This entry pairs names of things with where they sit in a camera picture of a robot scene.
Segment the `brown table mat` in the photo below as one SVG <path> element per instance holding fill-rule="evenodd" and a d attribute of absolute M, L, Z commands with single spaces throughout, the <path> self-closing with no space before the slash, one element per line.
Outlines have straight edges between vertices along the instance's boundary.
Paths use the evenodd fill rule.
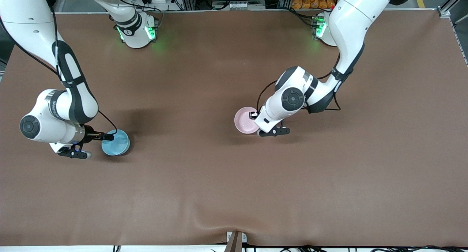
<path fill-rule="evenodd" d="M 0 245 L 468 246 L 468 70 L 450 21 L 386 11 L 337 94 L 340 112 L 240 134 L 236 111 L 286 68 L 315 76 L 338 51 L 287 12 L 167 14 L 132 50 L 106 15 L 58 15 L 123 157 L 58 157 L 21 117 L 47 69 L 15 48 L 0 83 Z M 102 118 L 97 130 L 112 127 Z"/>

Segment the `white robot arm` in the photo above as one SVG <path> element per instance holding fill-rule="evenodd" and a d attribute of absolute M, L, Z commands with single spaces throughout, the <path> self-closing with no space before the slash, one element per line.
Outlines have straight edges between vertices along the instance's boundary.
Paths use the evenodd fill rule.
<path fill-rule="evenodd" d="M 107 5 L 114 20 L 128 26 L 126 30 L 131 33 L 125 42 L 130 47 L 149 43 L 142 15 L 133 7 L 104 0 L 100 4 Z M 95 132 L 85 125 L 98 113 L 98 104 L 75 54 L 57 31 L 46 0 L 0 0 L 0 17 L 5 31 L 22 49 L 57 69 L 66 89 L 47 89 L 39 94 L 31 112 L 20 121 L 22 134 L 30 140 L 49 143 L 61 156 L 80 159 L 91 157 L 81 150 L 84 143 L 113 140 L 112 134 Z"/>
<path fill-rule="evenodd" d="M 287 134 L 276 125 L 305 107 L 309 113 L 324 111 L 341 84 L 352 73 L 364 50 L 364 37 L 370 25 L 391 0 L 338 0 L 328 16 L 325 34 L 338 47 L 339 59 L 326 82 L 301 67 L 288 68 L 275 84 L 275 93 L 267 99 L 252 119 L 260 128 L 260 136 Z"/>
<path fill-rule="evenodd" d="M 131 48 L 145 47 L 156 38 L 157 24 L 154 17 L 137 12 L 130 0 L 93 0 L 107 10 L 117 24 L 122 40 Z"/>

